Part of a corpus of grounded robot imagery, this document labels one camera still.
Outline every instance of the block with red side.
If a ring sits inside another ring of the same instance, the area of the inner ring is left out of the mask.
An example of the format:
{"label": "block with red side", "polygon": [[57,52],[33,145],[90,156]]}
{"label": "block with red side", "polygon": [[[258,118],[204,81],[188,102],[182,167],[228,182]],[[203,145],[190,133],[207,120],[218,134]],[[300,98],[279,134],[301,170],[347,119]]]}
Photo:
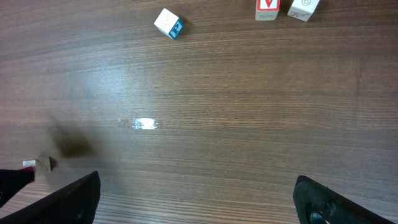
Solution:
{"label": "block with red side", "polygon": [[272,21],[275,20],[279,12],[280,0],[257,0],[256,20]]}

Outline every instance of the brown wood grain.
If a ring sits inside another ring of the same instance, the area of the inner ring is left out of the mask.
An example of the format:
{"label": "brown wood grain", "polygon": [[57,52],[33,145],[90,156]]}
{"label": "brown wood grain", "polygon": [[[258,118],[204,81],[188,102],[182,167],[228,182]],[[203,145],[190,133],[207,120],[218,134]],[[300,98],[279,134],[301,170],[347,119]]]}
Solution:
{"label": "brown wood grain", "polygon": [[2,0],[0,168],[58,164],[0,217],[98,170],[95,223],[298,223],[298,175],[398,222],[398,2],[291,2]]}

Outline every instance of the black circle symbol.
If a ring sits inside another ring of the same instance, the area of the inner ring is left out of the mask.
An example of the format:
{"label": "black circle symbol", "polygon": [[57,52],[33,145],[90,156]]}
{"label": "black circle symbol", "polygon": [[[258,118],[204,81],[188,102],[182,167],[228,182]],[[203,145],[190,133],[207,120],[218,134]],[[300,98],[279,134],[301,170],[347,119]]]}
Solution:
{"label": "black circle symbol", "polygon": [[311,4],[311,0],[302,0],[301,3],[302,3],[304,6],[307,6],[307,5]]}

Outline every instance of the block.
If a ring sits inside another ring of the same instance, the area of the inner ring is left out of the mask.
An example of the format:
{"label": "block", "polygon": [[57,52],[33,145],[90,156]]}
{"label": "block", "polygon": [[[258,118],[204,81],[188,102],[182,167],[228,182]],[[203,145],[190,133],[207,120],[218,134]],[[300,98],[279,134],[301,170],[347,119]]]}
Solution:
{"label": "block", "polygon": [[32,166],[36,175],[45,175],[51,172],[49,157],[42,157],[31,161],[22,162],[24,168]]}
{"label": "block", "polygon": [[155,21],[155,26],[165,35],[175,40],[184,28],[184,23],[178,16],[167,9],[163,9]]}
{"label": "block", "polygon": [[307,22],[317,8],[318,3],[319,0],[294,0],[287,14]]}
{"label": "block", "polygon": [[257,0],[256,20],[273,21],[278,16],[280,0]]}

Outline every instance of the block with blue side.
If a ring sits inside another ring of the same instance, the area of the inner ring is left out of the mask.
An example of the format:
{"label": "block with blue side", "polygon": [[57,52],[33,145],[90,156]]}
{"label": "block with blue side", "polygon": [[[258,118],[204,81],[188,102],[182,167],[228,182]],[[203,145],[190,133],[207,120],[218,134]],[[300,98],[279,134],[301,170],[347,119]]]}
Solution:
{"label": "block with blue side", "polygon": [[184,23],[178,16],[167,9],[163,9],[155,21],[155,26],[165,35],[175,40],[184,28]]}

